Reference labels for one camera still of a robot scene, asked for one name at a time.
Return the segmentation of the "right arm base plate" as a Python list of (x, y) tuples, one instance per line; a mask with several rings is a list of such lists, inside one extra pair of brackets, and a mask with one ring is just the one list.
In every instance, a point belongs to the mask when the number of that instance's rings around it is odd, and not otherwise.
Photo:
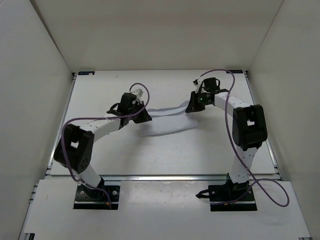
[(211, 212), (254, 212), (257, 204), (253, 190), (231, 192), (226, 184), (209, 185), (195, 195), (198, 199), (209, 199)]

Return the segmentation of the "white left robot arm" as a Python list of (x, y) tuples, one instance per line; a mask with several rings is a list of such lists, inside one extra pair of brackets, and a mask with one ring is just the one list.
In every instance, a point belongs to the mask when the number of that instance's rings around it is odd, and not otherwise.
[(114, 117), (90, 118), (90, 122), (83, 125), (69, 123), (61, 131), (62, 136), (53, 159), (80, 178), (81, 184), (87, 187), (86, 191), (93, 199), (101, 198), (105, 192), (102, 178), (91, 166), (93, 145), (104, 136), (119, 131), (130, 121), (140, 124), (152, 120), (145, 109), (142, 95), (142, 89), (125, 92), (120, 102), (107, 111)]

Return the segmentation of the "white skirt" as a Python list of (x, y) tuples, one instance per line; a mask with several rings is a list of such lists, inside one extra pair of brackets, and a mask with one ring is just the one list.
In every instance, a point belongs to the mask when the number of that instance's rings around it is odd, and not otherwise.
[(197, 128), (198, 121), (185, 112), (188, 103), (184, 101), (176, 107), (147, 109), (152, 120), (139, 124), (141, 136), (161, 136)]

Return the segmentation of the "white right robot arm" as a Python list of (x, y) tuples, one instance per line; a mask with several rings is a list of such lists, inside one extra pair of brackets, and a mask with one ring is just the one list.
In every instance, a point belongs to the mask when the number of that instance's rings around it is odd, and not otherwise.
[(220, 80), (215, 77), (202, 81), (196, 79), (193, 84), (195, 90), (190, 94), (186, 113), (201, 112), (206, 106), (213, 105), (232, 117), (232, 128), (227, 133), (235, 149), (235, 157), (231, 172), (227, 174), (224, 195), (229, 200), (236, 200), (242, 195), (242, 190), (249, 187), (249, 170), (258, 149), (268, 137), (263, 107), (231, 96), (229, 90), (220, 88)]

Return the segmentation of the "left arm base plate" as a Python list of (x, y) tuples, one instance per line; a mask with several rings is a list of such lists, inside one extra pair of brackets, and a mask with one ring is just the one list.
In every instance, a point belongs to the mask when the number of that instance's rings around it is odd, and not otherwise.
[(120, 200), (120, 181), (105, 181), (104, 190), (89, 189), (82, 184), (78, 184), (74, 196), (73, 208), (75, 210), (118, 210)]

